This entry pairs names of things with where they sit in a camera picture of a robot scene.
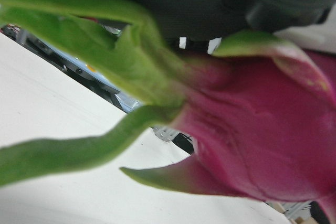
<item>white table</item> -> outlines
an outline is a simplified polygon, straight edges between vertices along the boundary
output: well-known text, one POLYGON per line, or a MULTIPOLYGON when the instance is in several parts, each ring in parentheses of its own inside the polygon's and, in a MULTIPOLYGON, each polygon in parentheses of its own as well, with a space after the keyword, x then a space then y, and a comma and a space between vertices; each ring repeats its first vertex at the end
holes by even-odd
MULTIPOLYGON (((0 145, 37 137, 102 134, 123 112, 0 35, 0 145)), ((0 223, 285 224, 264 203, 241 198, 195 196, 140 185, 120 166, 164 166, 187 154, 151 130, 104 166, 26 180, 0 189, 0 223)))

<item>pink dragon fruit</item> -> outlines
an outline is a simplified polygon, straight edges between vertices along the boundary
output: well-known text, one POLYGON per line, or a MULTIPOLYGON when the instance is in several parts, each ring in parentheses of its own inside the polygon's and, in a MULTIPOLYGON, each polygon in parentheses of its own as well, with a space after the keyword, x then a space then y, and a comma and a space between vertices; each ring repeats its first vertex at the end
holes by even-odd
POLYGON ((288 46, 255 50, 247 41, 232 52, 227 42, 214 54, 230 59, 194 54, 190 61, 202 64, 188 63, 195 75, 182 86, 187 102, 171 126, 196 138, 195 154, 165 168, 122 170, 188 193, 315 199, 335 223, 335 58, 307 51, 311 61, 288 46))
POLYGON ((193 194, 317 200, 336 224, 334 58, 252 31, 224 39, 213 56, 178 56, 151 15, 125 0, 0 3, 2 21, 81 58, 146 104, 104 136, 1 149, 0 185, 102 164, 162 123, 194 136, 195 154, 163 168, 121 168, 135 180, 193 194), (117 38, 73 15, 132 25, 117 38))

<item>green bract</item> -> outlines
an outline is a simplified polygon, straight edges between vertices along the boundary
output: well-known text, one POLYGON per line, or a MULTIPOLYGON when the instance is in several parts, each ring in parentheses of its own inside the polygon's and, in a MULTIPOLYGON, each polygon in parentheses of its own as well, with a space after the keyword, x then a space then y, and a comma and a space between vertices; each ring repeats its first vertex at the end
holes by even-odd
POLYGON ((124 151, 147 127, 168 124, 184 97, 176 73, 184 62, 162 39, 146 9, 127 0, 0 0, 0 21, 13 23, 92 65, 145 106, 104 136, 33 140, 0 149, 0 185, 97 166, 124 151), (81 17, 129 23, 120 37, 81 17))

